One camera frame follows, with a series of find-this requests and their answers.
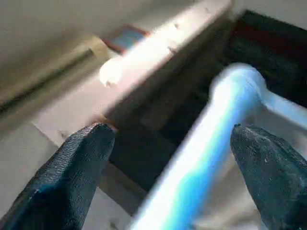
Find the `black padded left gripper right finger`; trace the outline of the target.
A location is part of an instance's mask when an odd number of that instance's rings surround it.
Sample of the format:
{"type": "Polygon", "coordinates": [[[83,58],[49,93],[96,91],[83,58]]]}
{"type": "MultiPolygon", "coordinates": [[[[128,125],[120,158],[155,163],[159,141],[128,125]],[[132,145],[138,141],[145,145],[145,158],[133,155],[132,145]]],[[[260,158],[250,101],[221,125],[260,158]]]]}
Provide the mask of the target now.
{"type": "Polygon", "coordinates": [[[270,230],[307,228],[307,161],[283,138],[254,125],[234,126],[230,146],[270,230]]]}

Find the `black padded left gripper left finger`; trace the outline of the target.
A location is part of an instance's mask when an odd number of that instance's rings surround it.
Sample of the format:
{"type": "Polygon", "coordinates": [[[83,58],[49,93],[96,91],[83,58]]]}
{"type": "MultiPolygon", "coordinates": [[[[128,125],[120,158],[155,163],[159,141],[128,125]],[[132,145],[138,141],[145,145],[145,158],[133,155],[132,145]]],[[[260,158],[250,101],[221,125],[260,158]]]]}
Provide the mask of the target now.
{"type": "Polygon", "coordinates": [[[104,123],[68,137],[0,220],[2,230],[80,230],[115,142],[104,123]]]}

